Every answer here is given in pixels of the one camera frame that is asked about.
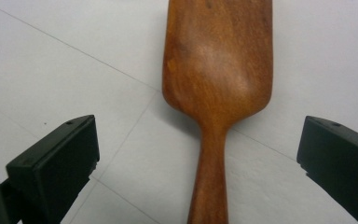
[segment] spatula handle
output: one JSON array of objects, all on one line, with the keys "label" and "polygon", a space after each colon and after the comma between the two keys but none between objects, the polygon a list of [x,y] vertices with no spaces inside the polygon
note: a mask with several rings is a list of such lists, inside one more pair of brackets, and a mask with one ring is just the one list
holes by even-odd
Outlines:
[{"label": "spatula handle", "polygon": [[202,132],[188,224],[228,224],[225,142],[226,132]]}]

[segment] spatula head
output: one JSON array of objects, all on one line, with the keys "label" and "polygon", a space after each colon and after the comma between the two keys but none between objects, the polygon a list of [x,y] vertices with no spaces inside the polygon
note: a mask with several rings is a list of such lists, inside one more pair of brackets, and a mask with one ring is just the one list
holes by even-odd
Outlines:
[{"label": "spatula head", "polygon": [[263,109],[272,89],[271,0],[171,0],[166,101],[201,127],[229,128]]}]

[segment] black object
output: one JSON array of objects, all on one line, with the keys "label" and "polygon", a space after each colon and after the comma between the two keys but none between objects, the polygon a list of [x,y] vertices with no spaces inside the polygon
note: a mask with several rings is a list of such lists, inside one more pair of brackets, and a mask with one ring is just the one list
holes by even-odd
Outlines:
[{"label": "black object", "polygon": [[65,122],[7,165],[0,224],[60,223],[99,159],[94,116]]},{"label": "black object", "polygon": [[333,121],[306,117],[297,162],[358,220],[358,133]]}]

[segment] white surface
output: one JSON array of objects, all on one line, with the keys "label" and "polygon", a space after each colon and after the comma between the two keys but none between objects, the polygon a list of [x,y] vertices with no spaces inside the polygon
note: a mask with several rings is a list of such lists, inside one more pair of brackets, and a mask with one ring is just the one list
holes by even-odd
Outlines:
[{"label": "white surface", "polygon": [[[358,131],[358,1],[273,3],[271,102],[227,139],[230,223],[356,223],[295,157],[306,115]],[[0,0],[0,181],[94,114],[101,161],[62,223],[186,223],[200,133],[160,93],[167,5]]]}]

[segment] wooden scoop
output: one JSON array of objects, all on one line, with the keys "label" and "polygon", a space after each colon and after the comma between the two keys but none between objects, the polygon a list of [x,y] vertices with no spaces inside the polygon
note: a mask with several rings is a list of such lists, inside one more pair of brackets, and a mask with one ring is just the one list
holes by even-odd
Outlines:
[{"label": "wooden scoop", "polygon": [[171,0],[162,92],[202,139],[188,223],[228,223],[228,129],[263,109],[272,89],[271,0]]}]

